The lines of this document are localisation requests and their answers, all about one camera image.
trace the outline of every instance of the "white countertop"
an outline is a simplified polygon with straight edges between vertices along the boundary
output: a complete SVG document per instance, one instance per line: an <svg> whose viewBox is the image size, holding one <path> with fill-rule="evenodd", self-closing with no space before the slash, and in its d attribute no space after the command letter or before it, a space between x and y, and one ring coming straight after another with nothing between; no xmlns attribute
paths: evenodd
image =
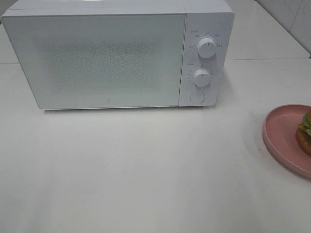
<svg viewBox="0 0 311 233"><path fill-rule="evenodd" d="M309 233L311 181L261 136L271 109L310 105L286 35L227 60L214 107L42 111L1 27L0 232Z"/></svg>

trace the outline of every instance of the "white tile wall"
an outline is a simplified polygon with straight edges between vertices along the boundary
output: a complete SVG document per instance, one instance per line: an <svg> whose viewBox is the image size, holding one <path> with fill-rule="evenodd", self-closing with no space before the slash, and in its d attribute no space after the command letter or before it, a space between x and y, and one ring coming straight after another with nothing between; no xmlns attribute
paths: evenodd
<svg viewBox="0 0 311 233"><path fill-rule="evenodd" d="M290 31L302 0L257 0L287 31Z"/></svg>
<svg viewBox="0 0 311 233"><path fill-rule="evenodd" d="M227 60L310 56L256 1L226 1L235 13Z"/></svg>
<svg viewBox="0 0 311 233"><path fill-rule="evenodd" d="M291 34L311 52L311 0L302 1Z"/></svg>
<svg viewBox="0 0 311 233"><path fill-rule="evenodd" d="M0 0L0 16L17 0Z"/></svg>

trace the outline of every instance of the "microwave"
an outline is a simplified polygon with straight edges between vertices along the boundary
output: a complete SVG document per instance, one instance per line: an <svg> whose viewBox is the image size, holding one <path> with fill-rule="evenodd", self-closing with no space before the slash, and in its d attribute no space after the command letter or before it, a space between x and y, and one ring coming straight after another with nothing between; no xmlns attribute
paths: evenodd
<svg viewBox="0 0 311 233"><path fill-rule="evenodd" d="M224 0L18 0L1 20L41 109L211 106Z"/></svg>

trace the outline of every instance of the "microwave door window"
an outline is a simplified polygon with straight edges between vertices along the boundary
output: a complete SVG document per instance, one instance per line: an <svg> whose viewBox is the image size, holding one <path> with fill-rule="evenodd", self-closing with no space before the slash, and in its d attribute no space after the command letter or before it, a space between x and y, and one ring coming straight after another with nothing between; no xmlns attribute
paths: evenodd
<svg viewBox="0 0 311 233"><path fill-rule="evenodd" d="M4 20L43 109L178 106L185 15Z"/></svg>

